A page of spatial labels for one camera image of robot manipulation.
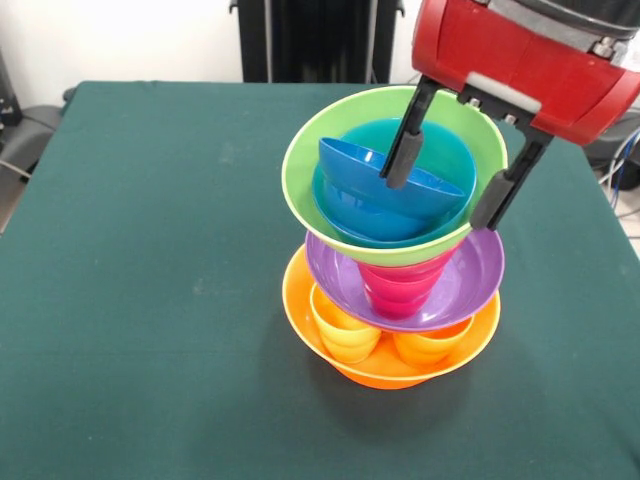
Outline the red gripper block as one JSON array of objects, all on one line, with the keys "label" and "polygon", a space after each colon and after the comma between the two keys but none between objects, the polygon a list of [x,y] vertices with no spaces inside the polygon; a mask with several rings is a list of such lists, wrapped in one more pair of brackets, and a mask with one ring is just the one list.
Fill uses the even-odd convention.
[{"label": "red gripper block", "polygon": [[381,169],[388,188],[401,189],[408,181],[424,143],[422,123],[440,84],[457,92],[472,85],[494,96],[507,91],[512,103],[534,115],[533,127],[517,126],[524,146],[508,168],[494,174],[473,210],[474,230],[497,228],[552,135],[588,144],[639,94],[638,73],[526,28],[518,22],[526,13],[523,6],[508,16],[476,1],[425,1],[414,30],[413,67],[426,76],[420,77]]}]

